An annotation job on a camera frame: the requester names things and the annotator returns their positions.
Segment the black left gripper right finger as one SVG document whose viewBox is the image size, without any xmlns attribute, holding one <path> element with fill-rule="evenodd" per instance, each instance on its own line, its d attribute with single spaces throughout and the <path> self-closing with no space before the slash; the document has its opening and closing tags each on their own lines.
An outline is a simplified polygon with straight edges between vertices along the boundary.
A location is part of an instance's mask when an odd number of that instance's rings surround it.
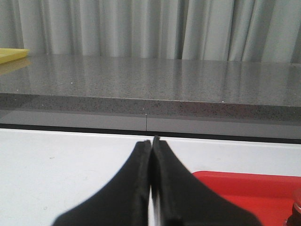
<svg viewBox="0 0 301 226">
<path fill-rule="evenodd" d="M 234 205 L 196 179 L 168 143 L 154 137 L 152 198 L 157 226 L 259 226 L 252 213 Z"/>
</svg>

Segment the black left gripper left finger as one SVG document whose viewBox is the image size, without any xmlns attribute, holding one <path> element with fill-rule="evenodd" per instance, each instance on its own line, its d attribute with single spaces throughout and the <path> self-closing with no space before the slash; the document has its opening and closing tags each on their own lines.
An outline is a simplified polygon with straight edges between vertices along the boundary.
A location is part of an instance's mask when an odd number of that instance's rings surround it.
<svg viewBox="0 0 301 226">
<path fill-rule="evenodd" d="M 149 140 L 137 142 L 117 174 L 92 197 L 60 215 L 55 226 L 146 226 L 150 194 Z"/>
</svg>

